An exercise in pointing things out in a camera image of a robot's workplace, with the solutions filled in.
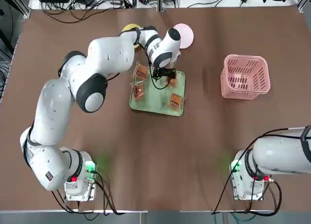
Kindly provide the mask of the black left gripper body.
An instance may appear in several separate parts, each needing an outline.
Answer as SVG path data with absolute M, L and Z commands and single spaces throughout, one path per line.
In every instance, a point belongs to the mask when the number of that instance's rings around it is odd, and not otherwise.
M 172 79 L 172 69 L 167 68 L 154 68 L 153 78 L 160 79 L 161 77 L 170 77 Z

